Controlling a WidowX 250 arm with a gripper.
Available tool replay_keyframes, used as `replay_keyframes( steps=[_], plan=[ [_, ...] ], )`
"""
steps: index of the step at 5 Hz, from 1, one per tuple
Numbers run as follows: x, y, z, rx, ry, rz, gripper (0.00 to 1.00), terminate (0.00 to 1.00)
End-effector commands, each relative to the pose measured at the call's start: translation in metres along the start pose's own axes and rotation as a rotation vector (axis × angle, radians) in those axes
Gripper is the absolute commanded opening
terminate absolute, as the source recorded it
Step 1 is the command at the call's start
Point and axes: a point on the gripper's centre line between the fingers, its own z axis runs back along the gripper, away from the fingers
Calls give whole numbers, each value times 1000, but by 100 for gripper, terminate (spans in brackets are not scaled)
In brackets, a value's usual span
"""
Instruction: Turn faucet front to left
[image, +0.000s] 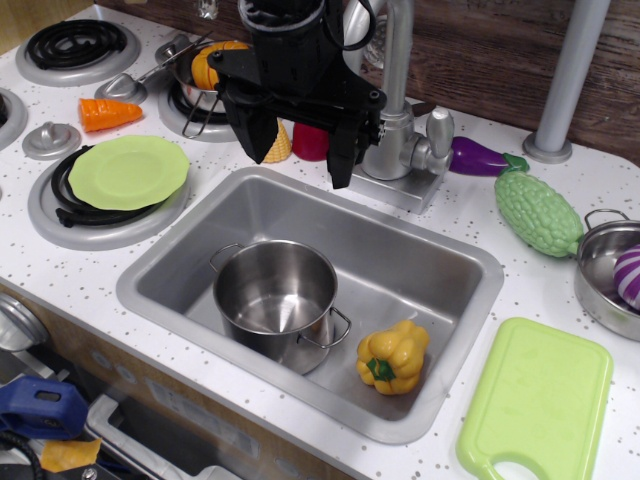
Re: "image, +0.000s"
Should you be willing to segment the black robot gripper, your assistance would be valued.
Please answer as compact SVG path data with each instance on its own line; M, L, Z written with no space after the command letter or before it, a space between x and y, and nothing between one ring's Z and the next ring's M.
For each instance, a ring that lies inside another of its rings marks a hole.
M386 97L346 63L372 39L345 40L338 1L241 1L250 32L247 50L211 54L218 96L244 152L264 161L286 118L329 132L327 167L334 189L350 185L353 169L381 138Z

